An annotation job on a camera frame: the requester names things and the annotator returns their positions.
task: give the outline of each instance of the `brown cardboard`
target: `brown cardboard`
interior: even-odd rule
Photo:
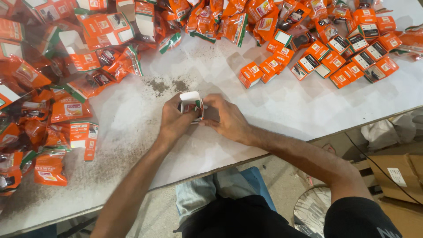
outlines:
[[[422,205],[383,197],[380,199],[380,207],[404,238],[421,237],[423,232]]]

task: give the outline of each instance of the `hand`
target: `hand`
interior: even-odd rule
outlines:
[[[235,104],[226,101],[220,94],[207,95],[203,103],[219,110],[220,122],[204,119],[198,123],[199,125],[209,126],[230,140],[252,145],[254,127],[248,124]]]
[[[176,142],[186,132],[191,122],[200,116],[200,111],[183,114],[178,110],[178,105],[181,102],[180,94],[173,96],[163,106],[159,138],[170,143]]]

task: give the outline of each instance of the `black wire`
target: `black wire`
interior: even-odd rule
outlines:
[[[359,150],[368,160],[370,160],[372,163],[374,163],[374,165],[376,165],[376,167],[378,167],[380,169],[380,171],[382,171],[382,173],[389,179],[391,180],[395,185],[397,185],[397,187],[399,189],[401,189],[401,191],[403,191],[407,196],[409,196],[411,199],[413,199],[414,201],[416,201],[416,203],[421,204],[421,202],[417,201],[414,197],[410,196],[410,194],[408,194],[400,185],[398,185],[397,183],[395,183],[394,180],[391,179],[391,177],[389,177],[380,167],[379,165],[377,165],[377,163],[375,163],[372,159],[370,159],[365,153],[363,153],[363,151],[361,151],[358,146],[356,144],[354,144],[354,142],[352,142],[351,138],[349,137],[349,135],[347,133],[345,133],[345,135],[348,137],[349,141],[351,141],[351,143],[355,146],[355,148],[357,148],[357,150]]]

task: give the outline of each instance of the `table surface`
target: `table surface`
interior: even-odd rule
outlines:
[[[418,1],[385,2],[394,9],[385,15],[394,17],[398,30],[423,23]],[[423,62],[393,57],[400,66],[393,75],[375,84],[362,77],[342,89],[317,73],[300,82],[285,69],[270,83],[259,82],[247,90],[237,79],[239,69],[271,55],[265,47],[256,47],[250,34],[241,48],[227,39],[212,45],[186,34],[182,37],[182,43],[164,55],[143,52],[144,77],[127,77],[90,99],[100,124],[95,160],[84,162],[82,149],[69,153],[67,187],[34,184],[32,174],[25,177],[0,215],[0,235],[101,207],[152,145],[162,105],[178,91],[198,91],[203,97],[222,93],[251,124],[305,141],[423,105]],[[289,68],[301,54],[295,54]],[[265,153],[193,125],[166,157],[150,188]]]

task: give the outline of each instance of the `concrete floor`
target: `concrete floor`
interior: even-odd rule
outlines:
[[[367,141],[361,135],[359,129],[347,132],[356,144],[366,144]],[[344,133],[318,140],[312,144],[323,147],[330,143],[340,157],[351,160],[358,156],[358,152]],[[277,212],[286,218],[290,225],[293,224],[294,206],[298,198],[312,188],[312,185],[304,177],[304,173],[284,160],[270,155],[265,158],[238,166],[238,170],[256,166],[259,168],[263,180],[269,190],[270,196],[275,204]],[[152,191],[146,195],[138,213],[137,220],[128,233],[128,238],[179,238],[180,233],[172,233],[177,229],[178,212],[176,211],[175,186]],[[95,212],[85,217],[92,217],[98,214]],[[65,231],[75,224],[84,221],[86,218],[75,218],[58,224],[58,233]],[[88,237],[86,234],[78,233],[74,238]]]

